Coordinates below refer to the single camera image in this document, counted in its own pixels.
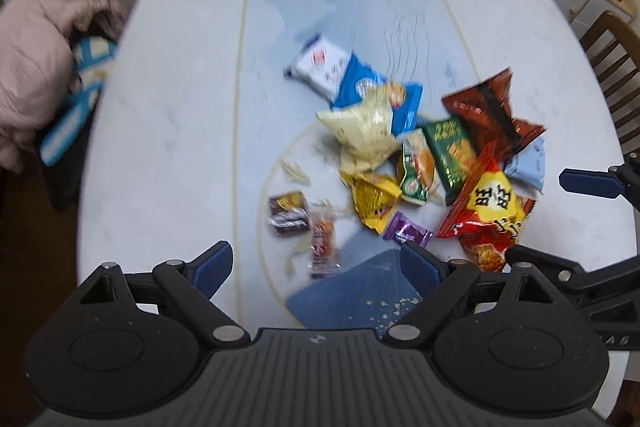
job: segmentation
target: blue snack package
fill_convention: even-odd
[[[545,139],[540,136],[504,165],[504,173],[542,192],[545,183]]]
[[[422,85],[406,84],[403,86],[397,82],[388,81],[384,76],[361,63],[355,54],[351,54],[351,59],[340,83],[338,96],[335,102],[330,104],[330,107],[332,109],[341,108],[360,103],[368,89],[380,84],[386,84],[391,109],[394,112],[391,134],[397,136],[414,130],[415,118],[422,97]]]

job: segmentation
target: pink jacket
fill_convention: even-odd
[[[74,29],[95,20],[116,41],[126,19],[116,0],[8,0],[0,9],[0,166],[22,170],[20,149],[67,93]]]

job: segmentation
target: snack bag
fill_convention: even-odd
[[[527,148],[508,160],[504,173],[542,192],[545,184],[545,138],[537,137]]]
[[[305,43],[293,63],[284,70],[284,75],[307,82],[313,90],[333,103],[350,58],[350,52],[318,33]]]
[[[386,227],[384,239],[393,239],[398,245],[403,245],[407,241],[415,241],[421,247],[426,247],[433,232],[416,225],[411,219],[406,217],[402,212],[396,212],[396,215]]]
[[[435,159],[446,192],[447,205],[458,196],[476,160],[476,154],[460,121],[455,118],[427,122],[419,126]]]
[[[320,111],[317,116],[342,144],[342,171],[374,170],[398,149],[391,135],[393,113],[384,87],[370,89],[359,104]]]
[[[425,204],[433,187],[435,163],[421,129],[398,137],[402,152],[398,157],[396,173],[402,188],[402,199]]]
[[[290,235],[309,230],[306,200],[302,192],[287,192],[269,198],[271,217],[267,222],[278,235]]]
[[[340,177],[351,187],[353,207],[360,220],[370,229],[382,234],[402,195],[395,179],[375,172],[353,175],[340,172]]]
[[[331,107],[348,107],[359,103],[369,89],[382,85],[385,86],[393,109],[391,133],[397,136],[414,130],[415,117],[422,97],[422,86],[420,84],[403,86],[397,82],[387,81],[381,74],[362,64],[355,54],[351,54],[340,83],[338,96]]]
[[[468,235],[461,243],[478,254],[480,267],[485,271],[502,269],[504,252],[515,245],[527,216],[521,204],[525,200],[518,200],[498,167],[495,147],[495,142],[490,142],[482,149],[437,233],[443,239]]]
[[[314,205],[309,210],[312,232],[311,277],[336,275],[342,268],[335,247],[335,213],[330,205]]]
[[[498,161],[511,158],[545,132],[541,125],[511,118],[511,76],[507,69],[442,98],[444,107],[465,123],[478,150],[491,141],[497,142]]]

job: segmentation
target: purple candy wrapper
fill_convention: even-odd
[[[426,247],[432,235],[433,232],[416,225],[402,212],[396,212],[391,223],[386,227],[383,237],[384,239],[393,239],[398,245],[402,245],[406,241],[415,241],[421,247]]]

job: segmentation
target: white marble table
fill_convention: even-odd
[[[314,115],[326,103],[279,69],[312,29],[399,80],[423,68],[415,80],[425,83],[420,109],[431,118],[445,116],[445,92],[513,68],[514,113],[548,129],[545,194],[521,242],[587,270],[636,254],[626,201],[567,194],[558,184],[565,167],[606,169],[622,154],[593,71],[552,0],[392,0],[389,14],[376,2],[386,1],[138,0],[94,124],[79,280],[103,261],[149,271],[226,239],[234,272],[214,302],[250,331],[296,325],[284,299],[307,277],[303,269],[283,275],[286,248],[264,214],[266,197],[286,188],[280,159],[304,163],[321,133]],[[384,17],[391,22],[381,31]],[[400,37],[411,31],[419,35],[405,45]],[[311,197],[347,202],[331,162],[309,162]],[[428,204],[420,212],[434,229],[445,209]],[[354,220],[344,225],[340,240],[353,227]],[[461,251],[456,240],[433,241],[430,250],[443,259]],[[594,406],[605,417],[627,356],[610,356]]]

